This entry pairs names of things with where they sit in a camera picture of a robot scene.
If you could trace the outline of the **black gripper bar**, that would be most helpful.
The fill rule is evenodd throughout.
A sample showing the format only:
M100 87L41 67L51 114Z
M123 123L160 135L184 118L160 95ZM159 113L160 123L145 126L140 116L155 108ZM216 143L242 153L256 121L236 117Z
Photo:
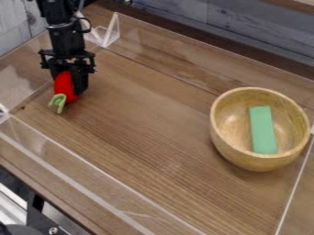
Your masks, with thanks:
M49 69L53 80L69 66L77 65L84 69L84 71L72 72L73 94L80 95L88 88L88 73L96 72L96 54L85 50L73 55L59 55L52 50L40 50L37 54L41 59L40 67Z

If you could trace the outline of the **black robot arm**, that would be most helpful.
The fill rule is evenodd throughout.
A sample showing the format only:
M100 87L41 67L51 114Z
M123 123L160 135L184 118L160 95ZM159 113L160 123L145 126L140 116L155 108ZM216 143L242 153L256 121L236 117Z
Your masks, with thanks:
M88 88L88 74L96 72L96 54L85 49L81 22L91 23L85 17L77 17L81 0L36 0L40 16L47 21L47 30L52 47L40 50L40 67L48 69L52 78L69 72L73 94L80 95Z

